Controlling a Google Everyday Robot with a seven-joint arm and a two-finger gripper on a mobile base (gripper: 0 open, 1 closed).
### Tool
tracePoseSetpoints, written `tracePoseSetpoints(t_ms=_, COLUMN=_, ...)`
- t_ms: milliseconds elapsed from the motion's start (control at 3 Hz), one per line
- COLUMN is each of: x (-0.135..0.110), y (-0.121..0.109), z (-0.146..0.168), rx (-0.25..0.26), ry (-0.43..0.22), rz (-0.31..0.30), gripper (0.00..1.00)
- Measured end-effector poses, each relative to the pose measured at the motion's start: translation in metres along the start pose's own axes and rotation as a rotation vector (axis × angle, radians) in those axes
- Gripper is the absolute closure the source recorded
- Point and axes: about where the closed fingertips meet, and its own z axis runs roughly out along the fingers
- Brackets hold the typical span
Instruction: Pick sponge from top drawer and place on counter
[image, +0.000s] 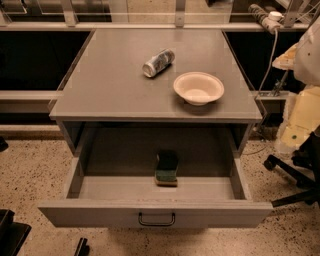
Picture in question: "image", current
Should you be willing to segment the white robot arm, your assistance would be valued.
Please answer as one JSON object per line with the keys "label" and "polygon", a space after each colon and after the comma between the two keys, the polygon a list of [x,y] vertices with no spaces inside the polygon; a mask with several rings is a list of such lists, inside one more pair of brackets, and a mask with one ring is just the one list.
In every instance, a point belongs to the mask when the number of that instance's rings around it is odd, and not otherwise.
{"label": "white robot arm", "polygon": [[298,148],[320,126],[320,17],[272,66],[292,70],[294,78],[306,85],[296,96],[280,135],[287,147]]}

